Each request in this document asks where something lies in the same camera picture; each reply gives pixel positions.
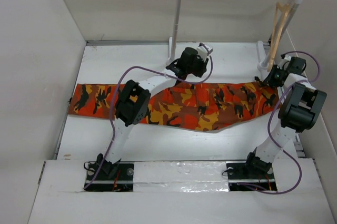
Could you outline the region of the orange camouflage trousers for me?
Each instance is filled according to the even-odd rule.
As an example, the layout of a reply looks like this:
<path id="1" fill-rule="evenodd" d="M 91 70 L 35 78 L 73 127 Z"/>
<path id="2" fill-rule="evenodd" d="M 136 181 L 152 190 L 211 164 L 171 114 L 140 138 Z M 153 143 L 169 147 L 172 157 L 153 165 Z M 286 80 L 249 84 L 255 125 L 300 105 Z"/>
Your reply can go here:
<path id="1" fill-rule="evenodd" d="M 114 84 L 78 84 L 69 115 L 108 119 Z M 273 111 L 277 88 L 259 80 L 246 83 L 179 83 L 151 97 L 143 124 L 215 131 Z"/>

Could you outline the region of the wooden clothes hanger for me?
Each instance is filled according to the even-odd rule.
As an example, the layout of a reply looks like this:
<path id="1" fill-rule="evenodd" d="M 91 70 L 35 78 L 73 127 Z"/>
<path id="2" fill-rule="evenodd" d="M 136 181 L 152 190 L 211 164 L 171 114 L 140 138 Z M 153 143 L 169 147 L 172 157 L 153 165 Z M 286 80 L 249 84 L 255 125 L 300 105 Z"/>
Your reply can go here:
<path id="1" fill-rule="evenodd" d="M 281 40 L 281 34 L 284 29 L 289 12 L 290 12 L 289 4 L 281 4 L 280 2 L 276 3 L 274 20 L 273 20 L 273 30 L 271 34 L 269 59 L 267 61 L 267 71 L 268 72 L 270 72 L 273 67 L 276 52 L 277 52 L 277 49 L 279 47 L 279 43 Z"/>

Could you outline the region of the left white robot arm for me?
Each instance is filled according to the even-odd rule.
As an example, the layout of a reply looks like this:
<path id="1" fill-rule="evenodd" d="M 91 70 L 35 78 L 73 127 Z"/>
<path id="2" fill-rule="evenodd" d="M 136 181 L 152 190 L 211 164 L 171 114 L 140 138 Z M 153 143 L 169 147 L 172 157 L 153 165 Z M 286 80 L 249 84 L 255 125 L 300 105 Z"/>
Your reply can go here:
<path id="1" fill-rule="evenodd" d="M 113 129 L 112 139 L 105 154 L 101 153 L 97 156 L 96 175 L 100 174 L 106 180 L 116 177 L 125 142 L 133 127 L 145 118 L 150 98 L 173 87 L 178 82 L 185 82 L 190 74 L 202 77 L 207 71 L 207 63 L 212 61 L 210 58 L 212 52 L 212 47 L 200 43 L 197 48 L 185 48 L 181 57 L 175 59 L 161 72 L 133 66 L 121 76 L 123 79 L 133 69 L 141 69 L 155 74 L 140 82 L 129 80 L 121 91 L 119 90 L 121 83 L 118 82 L 109 111 Z"/>

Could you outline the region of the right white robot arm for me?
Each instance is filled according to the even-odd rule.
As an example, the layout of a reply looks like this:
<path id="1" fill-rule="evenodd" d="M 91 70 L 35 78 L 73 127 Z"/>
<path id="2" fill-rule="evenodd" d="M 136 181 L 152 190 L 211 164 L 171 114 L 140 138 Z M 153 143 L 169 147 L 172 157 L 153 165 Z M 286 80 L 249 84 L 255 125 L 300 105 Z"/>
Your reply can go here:
<path id="1" fill-rule="evenodd" d="M 282 55 L 282 61 L 274 65 L 264 83 L 271 87 L 283 87 L 284 97 L 276 104 L 278 122 L 268 138 L 250 152 L 243 166 L 244 174 L 251 179 L 267 173 L 277 154 L 298 133 L 311 129 L 323 108 L 327 93 L 316 89 L 303 75 L 306 60 Z"/>

